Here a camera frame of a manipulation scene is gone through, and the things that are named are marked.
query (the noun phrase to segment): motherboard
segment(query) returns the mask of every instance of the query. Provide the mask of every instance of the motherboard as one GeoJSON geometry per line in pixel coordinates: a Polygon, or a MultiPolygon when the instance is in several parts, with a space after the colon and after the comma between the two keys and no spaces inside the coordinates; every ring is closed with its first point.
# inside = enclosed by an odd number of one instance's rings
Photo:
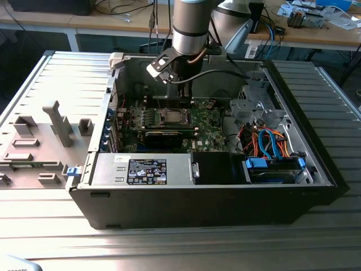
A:
{"type": "Polygon", "coordinates": [[[115,114],[118,152],[188,153],[228,151],[220,108],[196,100],[191,108],[149,108],[134,101],[115,114]]]}

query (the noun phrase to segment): blue latch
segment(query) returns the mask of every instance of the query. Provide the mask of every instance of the blue latch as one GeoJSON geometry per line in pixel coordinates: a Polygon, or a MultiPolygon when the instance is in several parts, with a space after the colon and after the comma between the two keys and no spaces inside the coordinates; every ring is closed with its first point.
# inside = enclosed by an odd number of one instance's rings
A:
{"type": "Polygon", "coordinates": [[[73,167],[73,168],[68,168],[67,170],[67,176],[70,177],[70,176],[80,176],[81,175],[81,170],[82,170],[82,167],[73,167]]]}
{"type": "Polygon", "coordinates": [[[301,168],[305,168],[306,162],[303,158],[298,158],[298,163],[300,164],[301,168]]]}
{"type": "Polygon", "coordinates": [[[263,158],[248,158],[246,166],[247,168],[268,168],[267,161],[263,158]]]}

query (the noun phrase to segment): slotted metal surface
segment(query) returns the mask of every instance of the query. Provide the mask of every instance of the slotted metal surface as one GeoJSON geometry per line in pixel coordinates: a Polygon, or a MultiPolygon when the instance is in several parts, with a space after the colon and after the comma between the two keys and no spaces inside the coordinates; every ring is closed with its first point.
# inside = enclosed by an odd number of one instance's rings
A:
{"type": "MultiPolygon", "coordinates": [[[[308,74],[320,78],[314,68],[309,68],[312,69],[314,73],[308,74]]],[[[311,101],[300,102],[302,106],[318,101],[297,99],[311,101]]],[[[323,105],[348,107],[341,98],[325,99],[330,101],[323,105]]],[[[322,123],[323,119],[314,121],[322,123]]],[[[339,127],[317,130],[327,139],[327,133],[336,132],[339,127]]],[[[337,138],[344,138],[349,132],[352,138],[359,137],[358,128],[341,131],[337,138]]],[[[360,159],[358,148],[328,149],[346,165],[350,157],[340,157],[341,152],[360,159]]],[[[63,189],[0,190],[0,253],[31,259],[44,271],[359,270],[360,170],[345,168],[341,172],[351,189],[331,206],[316,207],[293,225],[95,230],[63,189]]],[[[280,208],[291,207],[285,203],[280,208]]]]}
{"type": "Polygon", "coordinates": [[[109,56],[72,52],[43,56],[19,96],[13,99],[16,103],[1,120],[0,155],[16,133],[13,123],[19,115],[32,116],[38,124],[50,123],[42,111],[48,100],[59,101],[59,112],[67,116],[70,124],[78,124],[80,119],[91,119],[95,124],[111,77],[109,56]]]}
{"type": "Polygon", "coordinates": [[[274,63],[346,181],[348,171],[356,171],[353,178],[361,181],[360,111],[321,68],[310,62],[274,63]]]}

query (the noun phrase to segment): side panel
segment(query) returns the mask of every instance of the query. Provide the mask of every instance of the side panel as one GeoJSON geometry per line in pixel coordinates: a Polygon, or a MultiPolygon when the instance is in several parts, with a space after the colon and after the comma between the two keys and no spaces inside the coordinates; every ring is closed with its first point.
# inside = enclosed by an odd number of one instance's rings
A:
{"type": "Polygon", "coordinates": [[[73,189],[96,229],[289,224],[340,195],[334,187],[261,189],[73,189]]]}
{"type": "Polygon", "coordinates": [[[298,126],[305,141],[310,146],[317,161],[327,175],[327,178],[337,185],[343,193],[348,191],[349,188],[337,165],[337,159],[331,158],[324,143],[315,131],[314,125],[312,124],[312,114],[306,114],[297,100],[299,97],[334,97],[335,99],[340,99],[340,97],[338,97],[337,93],[333,91],[321,76],[314,80],[307,79],[309,74],[316,73],[318,76],[318,72],[312,63],[266,61],[265,66],[267,68],[266,74],[270,79],[272,87],[279,96],[281,104],[291,120],[295,122],[294,124],[298,126]],[[310,91],[294,90],[293,84],[301,85],[301,87],[309,87],[310,91]],[[320,86],[324,91],[314,90],[320,86]]]}

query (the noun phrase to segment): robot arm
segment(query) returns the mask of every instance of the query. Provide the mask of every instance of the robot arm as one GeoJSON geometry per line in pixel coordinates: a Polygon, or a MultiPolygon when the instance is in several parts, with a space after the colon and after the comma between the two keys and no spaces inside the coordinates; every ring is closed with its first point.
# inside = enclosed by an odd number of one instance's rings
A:
{"type": "MultiPolygon", "coordinates": [[[[200,73],[204,55],[220,55],[220,44],[208,43],[213,18],[217,31],[225,32],[226,52],[234,54],[243,43],[252,26],[248,0],[225,0],[218,6],[213,0],[175,0],[172,47],[163,51],[147,67],[154,78],[164,83],[182,81],[200,73]]],[[[192,97],[192,81],[178,84],[181,98],[192,97]]]]}

